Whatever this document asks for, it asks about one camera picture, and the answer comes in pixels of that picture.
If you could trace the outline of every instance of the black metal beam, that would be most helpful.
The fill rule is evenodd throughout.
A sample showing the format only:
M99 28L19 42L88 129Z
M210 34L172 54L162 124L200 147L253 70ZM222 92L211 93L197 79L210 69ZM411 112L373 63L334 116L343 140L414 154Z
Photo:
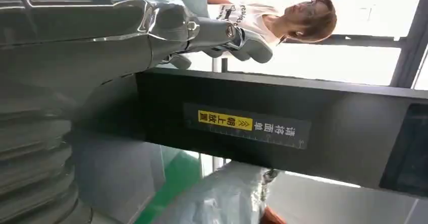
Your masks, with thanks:
M303 42L296 40L286 40L284 43ZM366 35L331 35L329 38L311 44L317 45L346 45L346 46L376 46L376 47L397 47L402 48L406 43L406 37L394 40L393 37L386 36L366 36Z
M419 0L416 13L401 49L390 86L410 88L428 44L428 0Z

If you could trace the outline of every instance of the orange object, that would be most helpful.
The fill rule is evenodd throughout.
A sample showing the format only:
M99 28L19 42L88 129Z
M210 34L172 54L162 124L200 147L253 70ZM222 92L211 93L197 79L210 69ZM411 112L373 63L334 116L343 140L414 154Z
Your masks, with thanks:
M286 222L272 209L266 207L264 209L264 214L261 217L260 224L286 224Z

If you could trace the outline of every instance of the glass panel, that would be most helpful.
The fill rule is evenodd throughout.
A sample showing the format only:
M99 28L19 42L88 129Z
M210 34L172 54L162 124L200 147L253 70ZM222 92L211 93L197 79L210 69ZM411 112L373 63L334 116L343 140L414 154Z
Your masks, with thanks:
M281 13L305 0L230 0L235 4L259 3ZM334 34L404 37L409 32L419 0L332 0L338 17Z
M266 64L228 59L228 70L358 84L389 85L401 49L280 44Z

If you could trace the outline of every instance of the human arm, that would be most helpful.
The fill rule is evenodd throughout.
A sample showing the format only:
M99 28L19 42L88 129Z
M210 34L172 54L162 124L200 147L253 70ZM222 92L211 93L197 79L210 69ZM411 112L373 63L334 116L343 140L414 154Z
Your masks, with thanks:
M228 0L207 0L209 5L231 4Z

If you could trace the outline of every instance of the green floor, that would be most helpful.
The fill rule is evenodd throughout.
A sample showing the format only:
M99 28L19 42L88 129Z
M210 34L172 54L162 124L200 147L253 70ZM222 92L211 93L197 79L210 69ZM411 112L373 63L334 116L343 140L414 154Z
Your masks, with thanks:
M174 153L174 150L163 148L164 162L167 162L164 166L166 181L135 224L151 223L176 196L200 180L199 160L184 151Z

